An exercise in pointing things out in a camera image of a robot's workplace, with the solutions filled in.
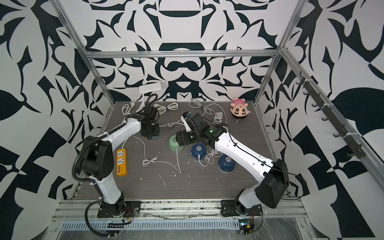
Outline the blue cordless grinder front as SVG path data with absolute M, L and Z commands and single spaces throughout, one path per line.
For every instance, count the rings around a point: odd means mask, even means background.
M 230 174 L 236 167 L 236 162 L 229 156 L 223 154 L 218 162 L 219 171 L 222 174 Z

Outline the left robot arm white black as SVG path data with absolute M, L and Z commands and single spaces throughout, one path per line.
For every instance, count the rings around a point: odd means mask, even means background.
M 114 150 L 137 133 L 149 140 L 157 137 L 160 134 L 159 117 L 158 110 L 147 105 L 138 113 L 124 117 L 122 123 L 112 130 L 87 137 L 75 158 L 72 177 L 78 182 L 93 184 L 105 204 L 121 205 L 124 196 L 113 177 Z

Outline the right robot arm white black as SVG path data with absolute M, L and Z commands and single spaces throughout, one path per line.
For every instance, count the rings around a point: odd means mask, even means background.
M 250 209 L 264 204 L 275 209 L 289 186 L 287 165 L 281 161 L 273 161 L 253 151 L 230 131 L 227 124 L 217 123 L 202 117 L 184 112 L 181 120 L 184 131 L 177 132 L 179 146 L 202 143 L 230 157 L 247 170 L 257 181 L 251 188 L 243 190 L 238 196 L 240 206 Z

